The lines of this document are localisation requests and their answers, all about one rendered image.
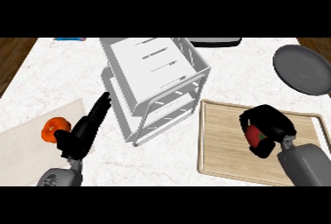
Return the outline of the beige placemat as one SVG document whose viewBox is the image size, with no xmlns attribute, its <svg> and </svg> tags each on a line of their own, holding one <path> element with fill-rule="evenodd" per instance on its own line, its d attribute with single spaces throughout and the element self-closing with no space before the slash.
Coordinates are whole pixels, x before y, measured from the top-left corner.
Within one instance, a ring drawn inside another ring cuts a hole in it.
<svg viewBox="0 0 331 224">
<path fill-rule="evenodd" d="M 75 125 L 87 114 L 82 99 L 0 133 L 0 186 L 30 186 L 50 168 L 67 168 L 60 150 L 41 139 L 47 120 L 63 117 Z"/>
</svg>

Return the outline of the dark grey round plate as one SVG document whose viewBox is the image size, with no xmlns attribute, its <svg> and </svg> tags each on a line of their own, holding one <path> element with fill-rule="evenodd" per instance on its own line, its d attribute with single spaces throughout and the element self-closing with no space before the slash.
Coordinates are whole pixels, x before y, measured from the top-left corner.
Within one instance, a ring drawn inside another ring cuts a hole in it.
<svg viewBox="0 0 331 224">
<path fill-rule="evenodd" d="M 331 63 L 324 57 L 301 45 L 283 45 L 273 53 L 273 70 L 296 92 L 305 95 L 331 93 Z"/>
</svg>

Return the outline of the orange fruit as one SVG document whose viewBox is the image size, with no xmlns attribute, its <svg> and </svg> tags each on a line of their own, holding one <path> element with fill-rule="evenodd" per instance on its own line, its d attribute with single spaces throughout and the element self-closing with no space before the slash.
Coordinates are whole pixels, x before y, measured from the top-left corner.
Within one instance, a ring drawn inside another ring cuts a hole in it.
<svg viewBox="0 0 331 224">
<path fill-rule="evenodd" d="M 41 129 L 41 139 L 54 144 L 57 142 L 54 132 L 57 130 L 70 131 L 70 123 L 63 117 L 53 117 L 47 120 L 44 128 Z"/>
</svg>

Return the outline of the red tomato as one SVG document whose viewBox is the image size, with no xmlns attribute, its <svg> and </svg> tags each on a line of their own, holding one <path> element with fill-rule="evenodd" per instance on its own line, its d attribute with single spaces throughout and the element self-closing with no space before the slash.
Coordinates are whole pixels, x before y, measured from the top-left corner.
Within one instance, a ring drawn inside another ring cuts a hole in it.
<svg viewBox="0 0 331 224">
<path fill-rule="evenodd" d="M 245 138 L 246 138 L 246 141 L 248 141 L 248 144 L 252 146 L 252 147 L 256 147 L 259 141 L 262 139 L 265 139 L 265 135 L 262 134 L 262 132 L 255 128 L 254 125 L 249 125 L 246 127 L 246 130 L 245 130 Z"/>
</svg>

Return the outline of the pale wooden tray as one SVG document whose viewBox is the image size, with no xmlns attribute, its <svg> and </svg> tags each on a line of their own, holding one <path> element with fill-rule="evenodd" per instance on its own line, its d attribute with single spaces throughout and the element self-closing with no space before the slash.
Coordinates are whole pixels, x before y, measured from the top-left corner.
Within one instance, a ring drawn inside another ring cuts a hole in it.
<svg viewBox="0 0 331 224">
<path fill-rule="evenodd" d="M 239 114 L 248 106 L 200 100 L 197 171 L 227 179 L 268 186 L 290 186 L 290 179 L 277 162 L 276 145 L 267 159 L 248 150 Z"/>
</svg>

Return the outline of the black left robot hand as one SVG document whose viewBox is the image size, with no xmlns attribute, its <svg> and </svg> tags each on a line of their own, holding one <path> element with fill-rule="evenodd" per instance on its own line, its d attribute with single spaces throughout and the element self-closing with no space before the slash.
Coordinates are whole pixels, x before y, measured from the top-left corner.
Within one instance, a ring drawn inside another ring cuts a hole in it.
<svg viewBox="0 0 331 224">
<path fill-rule="evenodd" d="M 61 158 L 81 160 L 88 154 L 109 108 L 109 92 L 104 92 L 97 98 L 88 114 L 79 118 L 73 129 L 70 131 L 61 129 L 54 131 L 56 148 L 61 151 Z"/>
</svg>

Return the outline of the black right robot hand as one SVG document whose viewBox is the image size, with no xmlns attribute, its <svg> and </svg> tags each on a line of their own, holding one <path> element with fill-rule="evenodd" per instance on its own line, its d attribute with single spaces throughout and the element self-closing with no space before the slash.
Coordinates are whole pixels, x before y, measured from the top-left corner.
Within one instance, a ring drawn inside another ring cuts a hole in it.
<svg viewBox="0 0 331 224">
<path fill-rule="evenodd" d="M 246 109 L 239 115 L 239 123 L 242 133 L 245 133 L 246 127 L 254 125 L 265 135 L 265 139 L 259 141 L 256 147 L 249 145 L 249 151 L 258 158 L 267 158 L 273 151 L 274 144 L 280 143 L 285 137 L 295 136 L 295 126 L 290 120 L 280 111 L 267 104 Z"/>
</svg>

